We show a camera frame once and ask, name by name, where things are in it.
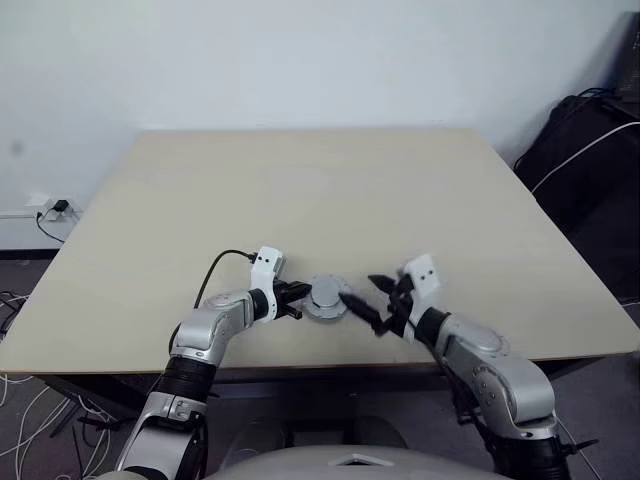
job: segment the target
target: white wall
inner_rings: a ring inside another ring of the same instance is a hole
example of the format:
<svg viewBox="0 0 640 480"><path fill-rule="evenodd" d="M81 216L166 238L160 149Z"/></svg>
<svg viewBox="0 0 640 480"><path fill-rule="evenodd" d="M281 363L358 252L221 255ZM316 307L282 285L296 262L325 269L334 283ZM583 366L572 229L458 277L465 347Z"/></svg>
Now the white wall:
<svg viewBox="0 0 640 480"><path fill-rule="evenodd" d="M140 129L471 126L512 162L558 99L604 81L639 8L0 0L0 216L34 193L86 205ZM0 249L55 245L0 219Z"/></svg>

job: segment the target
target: beige tabletop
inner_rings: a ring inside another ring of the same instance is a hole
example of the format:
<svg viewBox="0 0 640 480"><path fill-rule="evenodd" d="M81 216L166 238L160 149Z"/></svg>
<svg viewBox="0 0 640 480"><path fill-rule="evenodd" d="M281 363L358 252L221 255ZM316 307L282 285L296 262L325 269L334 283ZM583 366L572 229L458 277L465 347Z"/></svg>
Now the beige tabletop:
<svg viewBox="0 0 640 480"><path fill-rule="evenodd" d="M223 249L282 250L282 278L366 280L434 257L441 308L533 359L628 352L640 332L509 167L473 131L145 133L117 166L0 344L10 372L163 369L176 324ZM248 287L216 269L208 293ZM282 318L238 335L224 367L428 363L419 344Z"/></svg>

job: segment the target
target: gray carpet floor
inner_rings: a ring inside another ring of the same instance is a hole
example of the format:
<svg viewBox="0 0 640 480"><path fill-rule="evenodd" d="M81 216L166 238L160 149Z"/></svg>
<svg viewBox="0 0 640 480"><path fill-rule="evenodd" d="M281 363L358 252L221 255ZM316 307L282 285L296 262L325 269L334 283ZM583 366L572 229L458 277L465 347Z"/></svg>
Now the gray carpet floor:
<svg viewBox="0 0 640 480"><path fill-rule="evenodd" d="M29 293L47 264L42 261L0 261L0 290ZM640 308L634 306L628 311L638 322ZM5 312L0 311L0 314L4 317ZM589 447L585 453L604 479L640 478L639 372L640 356L629 354L600 360L553 382L557 413L576 440L600 439L599 444ZM24 410L43 388L38 379L8 386L5 405L0 408L0 454L16 445ZM46 392L31 409L25 422L25 432L33 432L62 399L55 391ZM282 402L276 398L212 399L208 415L210 470L215 471L234 435L254 418L282 417L285 414L289 418L292 414L339 417L341 411L387 419L412 449L487 470L492 467L491 459L473 427L457 425L447 392L377 393L350 398L317 398L312 404L308 402L293 405L290 401ZM79 424L74 422L74 426L79 434ZM79 466L71 426L53 439L48 438L49 431L31 444L24 460L22 478L53 480L57 475L66 474L78 480ZM95 431L88 429L87 434L88 440L95 442ZM112 434L111 448L100 472L113 468L127 435L126 428ZM92 449L82 441L79 448L86 464ZM16 478L14 461L13 452L0 456L0 479ZM574 479L594 478L579 456L569 461Z"/></svg>

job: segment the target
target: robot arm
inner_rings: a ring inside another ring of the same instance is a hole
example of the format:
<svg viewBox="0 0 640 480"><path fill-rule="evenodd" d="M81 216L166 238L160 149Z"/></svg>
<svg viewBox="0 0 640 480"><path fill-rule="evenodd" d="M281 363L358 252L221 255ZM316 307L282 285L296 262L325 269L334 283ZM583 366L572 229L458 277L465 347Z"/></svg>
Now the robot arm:
<svg viewBox="0 0 640 480"><path fill-rule="evenodd" d="M310 286L277 278L284 258L270 247L255 254L249 291L207 299L178 326L170 359L116 464L116 470L150 480L203 476L207 459L207 396L231 338L283 315L299 318L288 304Z"/></svg>
<svg viewBox="0 0 640 480"><path fill-rule="evenodd" d="M490 328L433 306L440 282L429 255L409 262L397 282L369 278L389 295L386 321L354 295L341 294L343 302L377 335L391 330L427 346L449 380L461 423L477 427L498 473L518 480L570 478L567 455L594 442L562 445L553 388L542 370Z"/></svg>

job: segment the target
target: round metal disc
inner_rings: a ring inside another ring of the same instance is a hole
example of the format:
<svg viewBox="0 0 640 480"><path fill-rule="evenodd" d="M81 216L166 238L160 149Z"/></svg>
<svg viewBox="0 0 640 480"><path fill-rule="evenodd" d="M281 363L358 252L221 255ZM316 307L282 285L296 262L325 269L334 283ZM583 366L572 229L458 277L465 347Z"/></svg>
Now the round metal disc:
<svg viewBox="0 0 640 480"><path fill-rule="evenodd" d="M351 292L343 278L336 275L316 275L309 283L311 291L302 300L302 306L312 317L334 320L347 311L346 305L338 295L340 292Z"/></svg>

